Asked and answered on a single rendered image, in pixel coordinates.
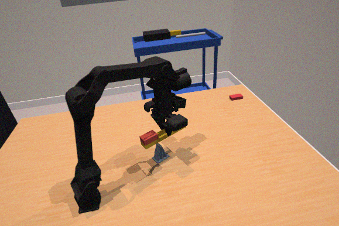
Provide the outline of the red rectangular block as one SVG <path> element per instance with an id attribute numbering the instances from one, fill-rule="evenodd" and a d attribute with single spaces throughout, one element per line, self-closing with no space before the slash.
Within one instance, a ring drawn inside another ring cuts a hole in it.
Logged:
<path id="1" fill-rule="evenodd" d="M 230 95 L 230 99 L 231 101 L 233 100 L 240 100 L 240 99 L 243 99 L 243 95 L 242 94 L 234 94 L 234 95 Z"/>

